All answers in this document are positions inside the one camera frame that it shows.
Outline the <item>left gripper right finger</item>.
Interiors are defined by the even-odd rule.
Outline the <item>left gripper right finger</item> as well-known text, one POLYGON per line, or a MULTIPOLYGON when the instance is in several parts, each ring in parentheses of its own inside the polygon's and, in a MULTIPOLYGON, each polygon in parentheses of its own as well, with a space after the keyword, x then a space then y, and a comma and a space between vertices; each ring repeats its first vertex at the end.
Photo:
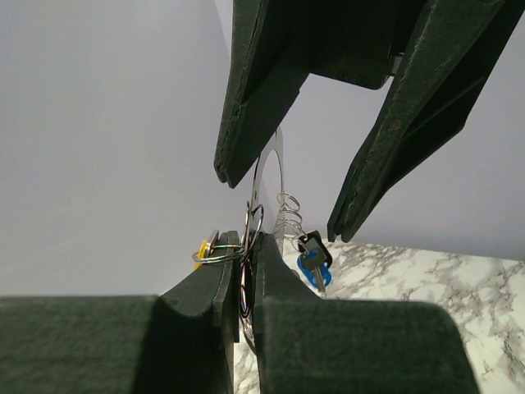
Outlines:
POLYGON ((270 234, 256 241, 253 266, 261 392, 478 392, 459 330, 441 307, 322 299, 284 263, 270 234))

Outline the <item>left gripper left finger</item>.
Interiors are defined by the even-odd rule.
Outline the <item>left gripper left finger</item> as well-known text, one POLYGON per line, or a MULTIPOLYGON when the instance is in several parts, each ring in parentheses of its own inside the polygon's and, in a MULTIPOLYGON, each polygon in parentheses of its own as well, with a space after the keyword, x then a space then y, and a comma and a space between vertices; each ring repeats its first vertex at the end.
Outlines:
POLYGON ((1 299, 4 393, 231 393, 233 261, 162 295, 1 299))

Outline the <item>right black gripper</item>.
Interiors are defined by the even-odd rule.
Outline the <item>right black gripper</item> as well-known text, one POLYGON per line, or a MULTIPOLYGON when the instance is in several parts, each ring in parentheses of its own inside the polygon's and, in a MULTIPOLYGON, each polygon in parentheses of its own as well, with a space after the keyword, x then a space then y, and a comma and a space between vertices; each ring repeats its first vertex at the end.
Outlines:
POLYGON ((463 128, 524 12, 513 1, 235 1, 213 166, 236 188, 314 74, 394 76, 327 223, 351 241, 385 193, 463 128))

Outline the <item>blue key tag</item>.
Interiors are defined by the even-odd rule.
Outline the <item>blue key tag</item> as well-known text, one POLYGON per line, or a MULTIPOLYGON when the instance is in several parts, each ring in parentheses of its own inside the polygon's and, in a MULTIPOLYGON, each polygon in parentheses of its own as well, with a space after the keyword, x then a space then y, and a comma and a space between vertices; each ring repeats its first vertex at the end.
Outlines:
POLYGON ((320 292, 325 292, 331 284, 332 275, 320 254, 301 254, 297 259, 298 267, 303 275, 308 279, 310 284, 320 292))

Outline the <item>yellow key tag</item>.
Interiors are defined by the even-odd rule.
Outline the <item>yellow key tag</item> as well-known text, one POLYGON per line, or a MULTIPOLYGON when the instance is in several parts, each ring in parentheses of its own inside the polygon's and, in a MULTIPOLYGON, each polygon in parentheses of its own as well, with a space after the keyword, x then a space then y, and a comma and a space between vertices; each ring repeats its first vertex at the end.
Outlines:
POLYGON ((207 240, 203 240, 199 250, 192 255, 192 259, 194 261, 194 270, 197 270, 203 265, 202 260, 209 256, 209 250, 209 242, 207 240))

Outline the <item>black key tag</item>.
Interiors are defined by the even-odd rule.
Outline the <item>black key tag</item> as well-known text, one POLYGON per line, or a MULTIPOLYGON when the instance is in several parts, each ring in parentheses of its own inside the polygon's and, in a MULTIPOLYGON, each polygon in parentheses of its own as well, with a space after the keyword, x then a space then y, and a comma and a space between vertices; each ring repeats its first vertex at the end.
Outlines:
POLYGON ((305 233, 302 236, 300 236, 298 240, 298 247, 299 247, 299 252, 301 254, 310 252, 311 250, 314 250, 314 249, 319 249, 322 252, 323 263, 328 268, 331 267, 333 259, 327 247, 322 242, 322 238, 321 238, 319 231, 311 231, 309 233, 305 233))

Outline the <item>grey large key ring holder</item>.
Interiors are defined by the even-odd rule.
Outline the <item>grey large key ring holder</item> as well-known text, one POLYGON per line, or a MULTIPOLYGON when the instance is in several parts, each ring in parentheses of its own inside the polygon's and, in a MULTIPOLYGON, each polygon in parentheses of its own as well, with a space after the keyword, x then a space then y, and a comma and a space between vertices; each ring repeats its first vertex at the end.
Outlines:
POLYGON ((251 194, 247 202, 240 258, 240 329, 247 346, 257 353, 253 330, 256 241, 264 233, 274 235, 277 249, 284 251, 286 237, 285 192, 283 165, 283 133, 278 129, 258 156, 253 171, 251 194))

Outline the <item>silver key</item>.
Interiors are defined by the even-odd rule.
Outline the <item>silver key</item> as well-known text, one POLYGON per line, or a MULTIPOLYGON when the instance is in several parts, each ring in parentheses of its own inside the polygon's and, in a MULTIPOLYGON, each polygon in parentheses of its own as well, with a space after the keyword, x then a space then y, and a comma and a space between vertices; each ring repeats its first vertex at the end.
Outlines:
POLYGON ((219 242, 219 231, 213 230, 212 233, 205 238, 210 245, 210 253, 206 259, 203 259, 203 264, 220 263, 240 257, 244 253, 242 245, 221 244, 219 242))

